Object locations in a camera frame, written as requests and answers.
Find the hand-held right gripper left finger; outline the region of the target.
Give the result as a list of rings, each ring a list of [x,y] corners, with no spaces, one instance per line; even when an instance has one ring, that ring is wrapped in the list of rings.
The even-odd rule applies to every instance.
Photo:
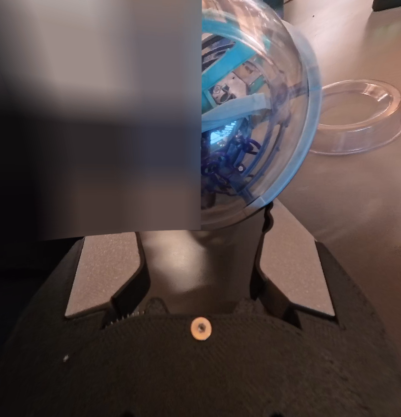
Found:
[[[118,321],[138,311],[151,285],[140,234],[126,232],[84,238],[65,317],[102,312]]]

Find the clear plastic maze ball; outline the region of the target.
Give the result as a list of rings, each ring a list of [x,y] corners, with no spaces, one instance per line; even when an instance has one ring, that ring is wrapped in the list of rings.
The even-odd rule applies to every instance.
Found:
[[[201,231],[269,205],[302,165],[322,87],[303,34],[263,1],[202,1]]]

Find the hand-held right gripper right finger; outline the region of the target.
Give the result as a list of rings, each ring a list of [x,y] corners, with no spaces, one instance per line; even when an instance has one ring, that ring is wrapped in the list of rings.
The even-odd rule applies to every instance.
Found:
[[[315,238],[279,201],[266,206],[263,217],[250,297],[284,321],[298,321],[300,311],[335,321]]]

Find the clear plastic ring stand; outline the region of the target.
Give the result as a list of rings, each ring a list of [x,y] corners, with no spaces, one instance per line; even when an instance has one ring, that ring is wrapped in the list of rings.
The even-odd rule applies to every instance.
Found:
[[[322,89],[313,154],[342,156],[381,148],[401,135],[401,92],[390,83],[353,79]]]

